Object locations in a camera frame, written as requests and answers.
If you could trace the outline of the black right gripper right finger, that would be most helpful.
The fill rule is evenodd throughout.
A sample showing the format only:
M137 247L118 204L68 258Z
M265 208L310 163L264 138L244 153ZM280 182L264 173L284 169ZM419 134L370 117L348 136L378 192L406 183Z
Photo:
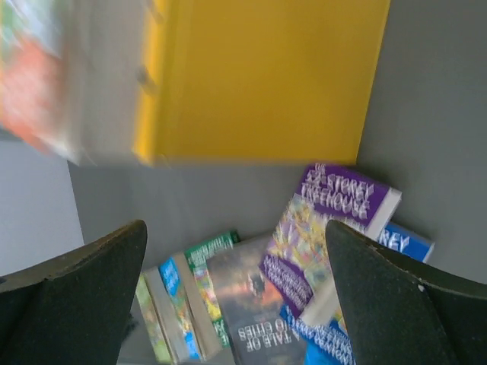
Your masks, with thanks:
M335 286L359 364L484 364L486 285L326 226Z

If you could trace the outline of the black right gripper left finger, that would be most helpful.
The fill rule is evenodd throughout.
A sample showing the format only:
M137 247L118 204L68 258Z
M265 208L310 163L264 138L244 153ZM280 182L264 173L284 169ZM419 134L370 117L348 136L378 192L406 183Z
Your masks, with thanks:
M3 364L115 364L148 240L137 220L1 277Z

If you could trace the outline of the light green 65-storey book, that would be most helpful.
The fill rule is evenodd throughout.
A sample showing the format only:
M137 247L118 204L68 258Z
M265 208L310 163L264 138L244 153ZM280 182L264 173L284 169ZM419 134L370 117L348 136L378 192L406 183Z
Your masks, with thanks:
M157 267L140 274L135 295L157 362L186 362L189 350Z

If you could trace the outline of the purple 52-storey book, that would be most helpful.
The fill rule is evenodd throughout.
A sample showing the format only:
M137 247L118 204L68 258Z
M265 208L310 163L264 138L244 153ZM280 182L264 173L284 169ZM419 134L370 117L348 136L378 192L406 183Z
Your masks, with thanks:
M293 317L326 325L339 308L326 225L341 221L375 240L401 198L399 190L345 166L306 168L259 265Z

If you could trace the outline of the blue 26-storey book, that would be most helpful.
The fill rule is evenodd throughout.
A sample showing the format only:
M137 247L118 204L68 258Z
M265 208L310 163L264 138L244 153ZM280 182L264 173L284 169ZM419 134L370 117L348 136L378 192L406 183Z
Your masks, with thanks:
M207 361L222 350L221 340L182 252L159 266L191 360Z

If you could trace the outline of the orange 78-storey book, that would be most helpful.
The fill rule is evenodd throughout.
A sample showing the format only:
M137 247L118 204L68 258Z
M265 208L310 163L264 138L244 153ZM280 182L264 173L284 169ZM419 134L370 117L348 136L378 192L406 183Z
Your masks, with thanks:
M83 1L1 3L1 127L73 163L86 155Z

